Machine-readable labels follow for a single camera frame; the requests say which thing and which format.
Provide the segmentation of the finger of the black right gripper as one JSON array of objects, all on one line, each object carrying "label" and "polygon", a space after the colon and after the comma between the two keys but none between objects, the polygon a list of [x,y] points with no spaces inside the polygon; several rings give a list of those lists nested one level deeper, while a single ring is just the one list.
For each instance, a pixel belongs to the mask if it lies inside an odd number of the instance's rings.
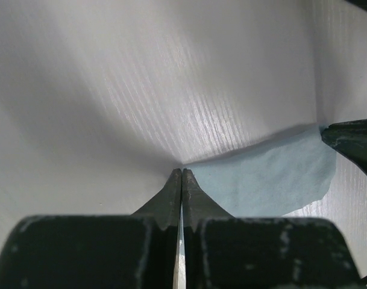
[{"label": "finger of the black right gripper", "polygon": [[321,138],[367,176],[367,119],[333,123],[322,130]]}]

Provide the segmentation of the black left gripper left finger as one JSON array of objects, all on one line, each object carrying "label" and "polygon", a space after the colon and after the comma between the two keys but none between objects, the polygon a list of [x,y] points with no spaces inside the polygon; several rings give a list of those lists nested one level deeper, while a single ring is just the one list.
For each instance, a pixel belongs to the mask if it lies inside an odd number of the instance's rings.
[{"label": "black left gripper left finger", "polygon": [[182,172],[130,215],[22,219],[0,253],[0,288],[176,288]]}]

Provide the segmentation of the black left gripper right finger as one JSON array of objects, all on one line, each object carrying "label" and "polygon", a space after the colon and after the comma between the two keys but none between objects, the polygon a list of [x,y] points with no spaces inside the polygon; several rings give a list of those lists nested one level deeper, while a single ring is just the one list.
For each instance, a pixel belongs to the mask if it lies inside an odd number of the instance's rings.
[{"label": "black left gripper right finger", "polygon": [[340,230],[319,218],[236,218],[182,176],[187,288],[363,288]]}]

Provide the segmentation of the light blue cleaning cloth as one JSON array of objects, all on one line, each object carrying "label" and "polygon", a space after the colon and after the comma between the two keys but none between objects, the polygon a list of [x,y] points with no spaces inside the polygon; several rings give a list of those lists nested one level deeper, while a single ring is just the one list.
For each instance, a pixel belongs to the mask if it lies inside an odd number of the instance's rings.
[{"label": "light blue cleaning cloth", "polygon": [[277,217],[322,199],[336,171],[336,152],[315,125],[279,140],[192,163],[199,186],[236,217]]}]

